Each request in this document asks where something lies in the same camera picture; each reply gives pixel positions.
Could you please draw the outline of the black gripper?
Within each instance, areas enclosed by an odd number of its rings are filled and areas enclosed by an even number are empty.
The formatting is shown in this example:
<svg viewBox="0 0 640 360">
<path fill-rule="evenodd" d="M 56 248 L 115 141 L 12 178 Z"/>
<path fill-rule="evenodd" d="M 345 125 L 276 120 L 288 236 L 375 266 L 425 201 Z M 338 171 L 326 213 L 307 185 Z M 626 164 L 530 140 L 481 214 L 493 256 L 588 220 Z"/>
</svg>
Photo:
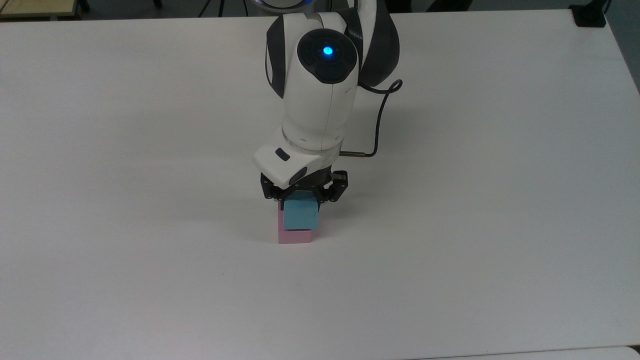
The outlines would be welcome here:
<svg viewBox="0 0 640 360">
<path fill-rule="evenodd" d="M 336 202 L 349 187 L 349 181 L 347 171 L 324 168 L 300 178 L 287 187 L 279 187 L 265 174 L 260 174 L 260 186 L 265 199 L 278 201 L 278 210 L 283 211 L 285 201 L 296 193 L 309 194 L 318 205 Z"/>
</svg>

